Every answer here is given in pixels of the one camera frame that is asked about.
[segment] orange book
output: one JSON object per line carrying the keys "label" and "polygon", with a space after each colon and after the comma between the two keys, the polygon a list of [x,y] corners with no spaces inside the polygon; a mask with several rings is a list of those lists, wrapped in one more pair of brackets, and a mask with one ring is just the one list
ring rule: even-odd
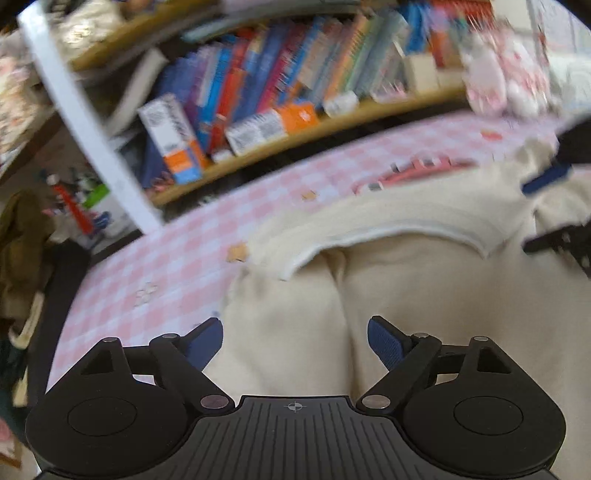
{"label": "orange book", "polygon": [[345,42],[345,47],[339,54],[335,69],[330,79],[330,83],[324,94],[324,99],[328,100],[340,93],[340,85],[348,69],[353,68],[352,62],[355,56],[355,48],[359,48],[363,43],[363,37],[369,27],[369,20],[363,14],[357,14],[351,28],[349,38]]}

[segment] crosshair marking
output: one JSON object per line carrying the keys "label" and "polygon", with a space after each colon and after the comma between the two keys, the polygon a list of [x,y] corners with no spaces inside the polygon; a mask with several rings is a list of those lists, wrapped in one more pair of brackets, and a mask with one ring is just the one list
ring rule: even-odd
{"label": "crosshair marking", "polygon": [[286,405],[287,408],[289,408],[293,413],[300,411],[302,408],[305,408],[305,405],[302,405],[301,403],[298,402],[292,402],[289,405]]}

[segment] metal screw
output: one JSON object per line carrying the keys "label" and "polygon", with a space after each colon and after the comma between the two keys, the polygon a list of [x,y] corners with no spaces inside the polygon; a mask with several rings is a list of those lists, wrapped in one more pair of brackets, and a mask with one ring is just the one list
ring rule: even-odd
{"label": "metal screw", "polygon": [[201,399],[201,406],[208,408],[209,410],[219,410],[224,408],[230,403],[230,401],[223,395],[208,395]]}
{"label": "metal screw", "polygon": [[365,407],[371,408],[371,410],[383,410],[390,406],[390,399],[383,395],[368,395],[361,401],[361,403]]}

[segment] pink checkered tablecloth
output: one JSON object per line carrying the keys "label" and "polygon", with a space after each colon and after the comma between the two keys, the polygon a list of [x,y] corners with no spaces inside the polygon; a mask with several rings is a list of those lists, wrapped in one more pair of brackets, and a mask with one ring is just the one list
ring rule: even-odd
{"label": "pink checkered tablecloth", "polygon": [[393,128],[326,151],[247,184],[143,236],[91,269],[56,349],[48,387],[106,336],[147,345],[166,332],[185,334],[217,316],[240,263],[227,262],[263,219],[281,210],[352,194],[352,186],[408,163],[415,155],[445,154],[480,163],[502,161],[531,136],[554,140],[563,123],[488,119],[452,113]]}

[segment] fabric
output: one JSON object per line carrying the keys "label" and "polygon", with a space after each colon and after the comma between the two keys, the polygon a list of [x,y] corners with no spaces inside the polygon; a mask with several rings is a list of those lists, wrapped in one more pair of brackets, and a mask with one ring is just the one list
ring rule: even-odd
{"label": "fabric", "polygon": [[33,192],[10,197],[0,215],[0,318],[19,327],[28,319],[35,292],[44,287],[49,267],[43,255],[53,233]]}
{"label": "fabric", "polygon": [[553,252],[521,249],[525,238],[591,213],[586,176],[521,193],[552,155],[531,141],[515,161],[269,220],[248,242],[250,262],[222,309],[222,348],[204,373],[235,400],[355,399],[387,372],[368,345],[374,315],[444,343],[486,335],[565,414],[555,473],[585,478],[591,283]]}
{"label": "fabric", "polygon": [[[31,305],[31,313],[25,322],[25,326],[21,333],[16,333],[13,328],[10,328],[8,331],[8,339],[14,349],[24,352],[29,346],[31,338],[37,328],[37,324],[39,323],[39,319],[41,318],[44,301],[45,295],[43,293],[35,293],[33,304]],[[27,406],[27,386],[28,369],[26,368],[22,376],[16,380],[12,386],[12,405],[14,407],[21,408]]]}

